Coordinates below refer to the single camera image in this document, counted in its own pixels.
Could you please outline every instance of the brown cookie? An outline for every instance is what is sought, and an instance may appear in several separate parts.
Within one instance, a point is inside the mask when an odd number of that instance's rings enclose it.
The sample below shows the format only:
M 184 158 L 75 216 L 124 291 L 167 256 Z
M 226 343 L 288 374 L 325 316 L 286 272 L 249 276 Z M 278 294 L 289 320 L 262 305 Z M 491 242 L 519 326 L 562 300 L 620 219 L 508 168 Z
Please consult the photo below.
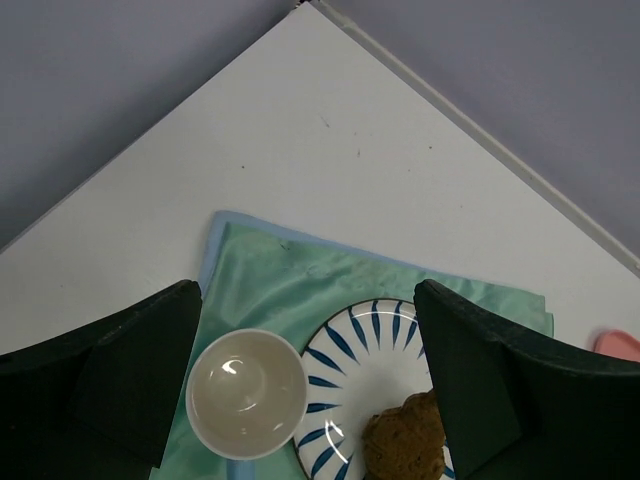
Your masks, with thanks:
M 444 473 L 444 429 L 433 391 L 372 417 L 362 440 L 367 480 L 438 480 Z

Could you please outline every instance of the white bowl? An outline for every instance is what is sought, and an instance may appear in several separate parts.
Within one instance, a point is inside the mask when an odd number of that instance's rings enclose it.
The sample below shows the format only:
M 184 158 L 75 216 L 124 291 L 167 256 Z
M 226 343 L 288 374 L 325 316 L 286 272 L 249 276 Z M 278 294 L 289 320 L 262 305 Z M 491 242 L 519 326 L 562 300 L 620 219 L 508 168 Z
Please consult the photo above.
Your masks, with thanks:
M 186 402 L 189 422 L 207 448 L 252 460 L 293 436 L 307 407 L 307 376 L 282 337 L 236 330 L 202 352 L 189 374 Z

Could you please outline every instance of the light blue cloth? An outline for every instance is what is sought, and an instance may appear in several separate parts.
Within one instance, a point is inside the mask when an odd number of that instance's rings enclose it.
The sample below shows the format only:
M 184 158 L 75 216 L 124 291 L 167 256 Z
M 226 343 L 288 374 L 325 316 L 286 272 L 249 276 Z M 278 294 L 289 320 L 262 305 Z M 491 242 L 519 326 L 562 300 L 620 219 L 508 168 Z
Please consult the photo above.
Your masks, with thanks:
M 204 302 L 191 365 L 213 340 L 238 328 L 262 328 L 298 351 L 336 311 L 371 298 L 412 301 L 433 278 L 474 303 L 552 335 L 544 297 L 389 260 L 283 229 L 245 215 L 215 216 L 199 282 Z M 160 470 L 152 480 L 222 480 L 225 462 L 189 425 L 184 388 Z M 304 480 L 292 446 L 256 462 L 258 480 Z

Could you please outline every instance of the white plate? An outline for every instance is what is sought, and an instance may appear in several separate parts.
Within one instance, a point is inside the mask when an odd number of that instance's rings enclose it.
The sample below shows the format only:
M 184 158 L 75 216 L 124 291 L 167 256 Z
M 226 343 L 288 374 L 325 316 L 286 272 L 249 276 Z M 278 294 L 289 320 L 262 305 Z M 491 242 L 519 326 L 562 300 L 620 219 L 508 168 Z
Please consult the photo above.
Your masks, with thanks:
M 369 419 L 433 387 L 411 303 L 379 299 L 330 318 L 302 360 L 309 404 L 294 435 L 300 463 L 312 480 L 362 480 L 360 435 Z M 442 479 L 455 478 L 449 449 Z

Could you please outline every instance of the fabric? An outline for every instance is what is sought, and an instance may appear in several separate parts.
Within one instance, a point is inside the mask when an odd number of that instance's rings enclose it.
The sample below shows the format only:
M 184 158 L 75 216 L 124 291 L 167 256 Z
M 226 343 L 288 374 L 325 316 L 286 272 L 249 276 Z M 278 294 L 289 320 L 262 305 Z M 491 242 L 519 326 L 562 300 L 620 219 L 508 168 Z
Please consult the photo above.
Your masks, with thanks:
M 270 330 L 302 351 L 316 329 L 337 311 L 372 298 L 412 301 L 416 284 L 426 278 L 491 312 L 553 334 L 553 316 L 545 311 L 540 295 L 227 224 L 215 271 L 204 283 L 209 287 L 191 364 L 209 343 L 238 328 Z M 224 469 L 224 460 L 207 450 L 191 430 L 183 388 L 163 465 L 151 479 L 223 480 Z M 258 480 L 305 479 L 291 443 L 258 460 L 256 472 Z

